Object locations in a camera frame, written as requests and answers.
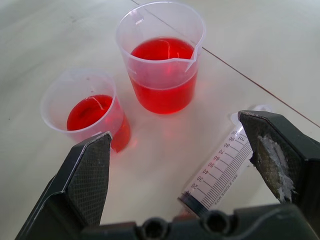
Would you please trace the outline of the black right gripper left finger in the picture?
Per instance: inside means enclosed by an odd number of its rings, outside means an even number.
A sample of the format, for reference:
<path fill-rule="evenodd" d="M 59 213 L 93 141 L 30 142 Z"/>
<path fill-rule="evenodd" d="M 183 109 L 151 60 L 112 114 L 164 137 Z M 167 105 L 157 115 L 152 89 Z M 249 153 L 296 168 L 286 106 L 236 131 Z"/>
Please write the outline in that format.
<path fill-rule="evenodd" d="M 80 240 L 84 228 L 100 224 L 111 141 L 110 133 L 103 132 L 71 148 L 15 240 Z"/>

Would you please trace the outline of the large beaker with red liquid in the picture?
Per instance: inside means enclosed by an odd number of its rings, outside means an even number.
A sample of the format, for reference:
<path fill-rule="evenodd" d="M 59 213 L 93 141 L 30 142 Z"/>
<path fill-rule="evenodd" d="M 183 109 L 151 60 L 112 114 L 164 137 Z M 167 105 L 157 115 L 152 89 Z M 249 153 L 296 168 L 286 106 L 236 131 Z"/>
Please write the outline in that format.
<path fill-rule="evenodd" d="M 121 19 L 116 42 L 145 109 L 166 115 L 191 102 L 205 36 L 202 17 L 179 2 L 146 3 Z"/>

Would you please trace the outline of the clear plastic syringe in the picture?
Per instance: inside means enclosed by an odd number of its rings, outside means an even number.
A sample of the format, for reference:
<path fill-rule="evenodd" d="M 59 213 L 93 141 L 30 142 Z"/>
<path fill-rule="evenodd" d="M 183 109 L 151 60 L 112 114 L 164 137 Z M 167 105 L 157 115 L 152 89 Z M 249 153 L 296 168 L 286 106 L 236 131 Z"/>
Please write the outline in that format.
<path fill-rule="evenodd" d="M 234 124 L 233 130 L 195 172 L 177 198 L 189 214 L 200 217 L 216 209 L 236 179 L 250 165 L 253 150 L 244 127 L 237 113 L 230 119 Z"/>

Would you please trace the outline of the small beaker with red liquid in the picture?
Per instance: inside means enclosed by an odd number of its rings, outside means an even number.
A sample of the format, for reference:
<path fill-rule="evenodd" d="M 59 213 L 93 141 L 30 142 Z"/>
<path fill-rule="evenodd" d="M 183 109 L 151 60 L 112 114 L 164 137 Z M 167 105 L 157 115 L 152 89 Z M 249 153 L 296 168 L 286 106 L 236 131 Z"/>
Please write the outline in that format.
<path fill-rule="evenodd" d="M 109 132 L 111 149 L 119 153 L 131 138 L 130 124 L 119 102 L 114 79 L 103 70 L 66 70 L 47 89 L 40 112 L 50 128 L 77 143 Z"/>

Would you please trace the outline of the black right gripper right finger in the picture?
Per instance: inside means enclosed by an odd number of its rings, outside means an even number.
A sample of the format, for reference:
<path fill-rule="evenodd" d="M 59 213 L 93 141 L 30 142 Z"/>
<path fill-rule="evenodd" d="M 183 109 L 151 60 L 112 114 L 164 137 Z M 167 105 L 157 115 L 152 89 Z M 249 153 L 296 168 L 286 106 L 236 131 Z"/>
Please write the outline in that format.
<path fill-rule="evenodd" d="M 277 113 L 242 110 L 237 117 L 253 151 L 250 162 L 272 194 L 295 204 L 320 232 L 320 142 Z"/>

